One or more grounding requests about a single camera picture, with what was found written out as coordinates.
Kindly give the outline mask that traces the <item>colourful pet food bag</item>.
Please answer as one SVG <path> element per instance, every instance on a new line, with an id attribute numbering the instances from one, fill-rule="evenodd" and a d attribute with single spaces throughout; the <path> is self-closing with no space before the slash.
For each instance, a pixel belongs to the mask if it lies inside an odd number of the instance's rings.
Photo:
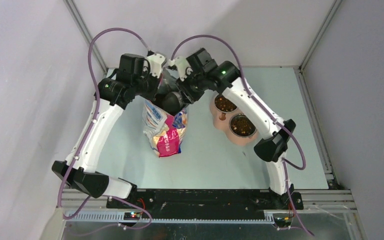
<path id="1" fill-rule="evenodd" d="M 159 158 L 181 153 L 181 144 L 188 126 L 188 105 L 176 115 L 160 108 L 163 98 L 170 92 L 179 92 L 176 77 L 164 69 L 154 101 L 146 100 L 142 112 L 142 131 L 150 148 Z"/>

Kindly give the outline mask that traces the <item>metal food scoop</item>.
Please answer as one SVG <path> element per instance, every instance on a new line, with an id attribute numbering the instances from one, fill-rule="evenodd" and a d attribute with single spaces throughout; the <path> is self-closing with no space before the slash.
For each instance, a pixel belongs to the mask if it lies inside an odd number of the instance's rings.
<path id="1" fill-rule="evenodd" d="M 182 94 L 177 91 L 172 91 L 162 99 L 160 108 L 168 114 L 175 116 L 185 105 Z"/>

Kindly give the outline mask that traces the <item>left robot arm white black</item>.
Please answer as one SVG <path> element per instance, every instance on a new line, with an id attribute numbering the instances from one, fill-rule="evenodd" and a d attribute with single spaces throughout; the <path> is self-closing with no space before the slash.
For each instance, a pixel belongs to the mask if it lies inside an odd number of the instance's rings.
<path id="1" fill-rule="evenodd" d="M 166 57 L 148 52 L 146 57 L 126 53 L 120 57 L 115 77 L 103 78 L 96 87 L 92 112 L 82 133 L 64 161 L 51 170 L 67 184 L 93 198 L 117 197 L 125 208 L 133 208 L 135 185 L 97 171 L 101 152 L 116 121 L 136 96 L 154 100 L 162 79 Z"/>

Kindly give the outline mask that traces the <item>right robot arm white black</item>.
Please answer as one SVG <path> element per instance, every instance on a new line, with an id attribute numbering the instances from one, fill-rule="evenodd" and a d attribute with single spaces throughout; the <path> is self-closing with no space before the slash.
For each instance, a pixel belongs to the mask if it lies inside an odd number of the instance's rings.
<path id="1" fill-rule="evenodd" d="M 261 135 L 253 149 L 267 167 L 271 204 L 277 209 L 293 206 L 294 188 L 284 157 L 288 141 L 296 139 L 296 123 L 275 114 L 252 90 L 239 67 L 230 61 L 217 64 L 205 48 L 188 57 L 172 57 L 168 65 L 178 72 L 176 84 L 184 103 L 193 104 L 211 90 L 231 101 L 251 121 Z"/>

